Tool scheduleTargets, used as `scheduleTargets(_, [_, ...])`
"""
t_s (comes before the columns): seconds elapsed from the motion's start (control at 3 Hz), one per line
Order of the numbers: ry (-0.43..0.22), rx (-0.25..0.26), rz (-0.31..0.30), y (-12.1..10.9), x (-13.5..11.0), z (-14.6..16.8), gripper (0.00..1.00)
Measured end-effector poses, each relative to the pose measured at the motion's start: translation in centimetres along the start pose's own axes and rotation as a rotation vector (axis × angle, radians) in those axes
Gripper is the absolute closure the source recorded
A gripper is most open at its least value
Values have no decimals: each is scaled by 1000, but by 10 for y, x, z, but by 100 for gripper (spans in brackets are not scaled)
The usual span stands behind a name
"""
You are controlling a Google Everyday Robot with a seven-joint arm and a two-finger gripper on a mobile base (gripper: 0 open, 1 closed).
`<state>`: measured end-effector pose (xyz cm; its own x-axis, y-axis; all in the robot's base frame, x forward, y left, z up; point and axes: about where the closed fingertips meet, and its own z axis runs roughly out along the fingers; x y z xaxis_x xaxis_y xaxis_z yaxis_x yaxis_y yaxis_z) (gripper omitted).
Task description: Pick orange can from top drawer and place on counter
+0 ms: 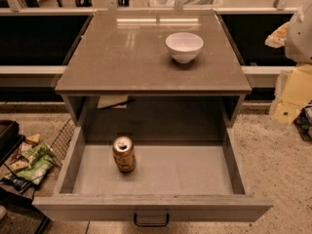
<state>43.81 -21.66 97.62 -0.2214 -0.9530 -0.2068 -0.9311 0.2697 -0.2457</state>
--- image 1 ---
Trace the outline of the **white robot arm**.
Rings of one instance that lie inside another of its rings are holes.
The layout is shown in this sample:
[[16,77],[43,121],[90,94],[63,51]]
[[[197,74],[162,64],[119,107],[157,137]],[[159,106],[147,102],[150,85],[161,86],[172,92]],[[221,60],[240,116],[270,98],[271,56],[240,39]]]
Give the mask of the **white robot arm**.
[[312,63],[312,0],[306,0],[293,14],[287,28],[285,54],[295,62]]

